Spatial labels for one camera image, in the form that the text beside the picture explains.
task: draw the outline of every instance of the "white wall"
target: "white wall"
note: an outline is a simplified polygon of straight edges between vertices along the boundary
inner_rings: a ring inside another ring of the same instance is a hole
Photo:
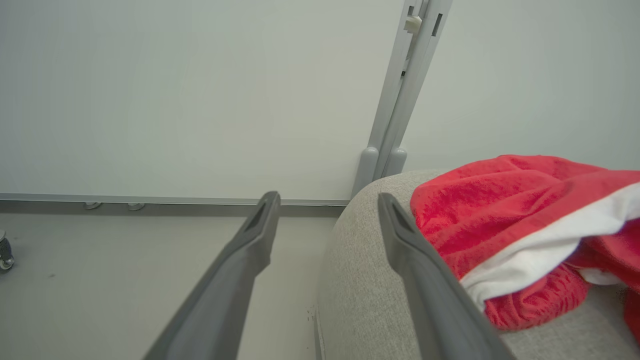
[[[403,0],[4,0],[0,193],[348,200]]]
[[[640,1],[454,0],[405,171],[500,154],[640,169]]]

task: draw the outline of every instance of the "gray upholstery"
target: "gray upholstery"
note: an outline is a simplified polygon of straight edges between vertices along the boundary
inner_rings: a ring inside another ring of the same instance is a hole
[[[441,173],[425,170],[375,181],[338,219],[317,295],[317,326],[326,360],[419,358],[402,280],[385,257],[377,197],[391,193],[409,212],[416,186]],[[503,334],[502,339],[519,359],[640,359],[622,320],[619,291],[593,288],[578,309],[540,327]]]

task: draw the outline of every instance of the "gray floor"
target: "gray floor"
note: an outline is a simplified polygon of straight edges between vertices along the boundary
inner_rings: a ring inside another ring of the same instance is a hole
[[[245,208],[0,204],[16,265],[0,274],[0,354],[141,359],[244,220]],[[286,210],[256,279],[238,359],[314,358],[311,312],[335,209]]]

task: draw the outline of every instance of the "white board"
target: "white board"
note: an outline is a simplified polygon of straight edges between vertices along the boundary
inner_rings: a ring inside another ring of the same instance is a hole
[[[402,0],[0,3],[0,193],[347,200]]]
[[[501,154],[640,169],[640,2],[455,0],[404,171]]]

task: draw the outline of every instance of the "red cloth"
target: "red cloth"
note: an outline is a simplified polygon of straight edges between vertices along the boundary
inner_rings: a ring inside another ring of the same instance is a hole
[[[640,296],[638,171],[500,156],[420,185],[411,209],[500,329],[525,329],[577,307],[589,288],[578,273],[585,268],[614,274],[635,289],[630,299]],[[625,319],[640,339],[640,311],[630,303]]]

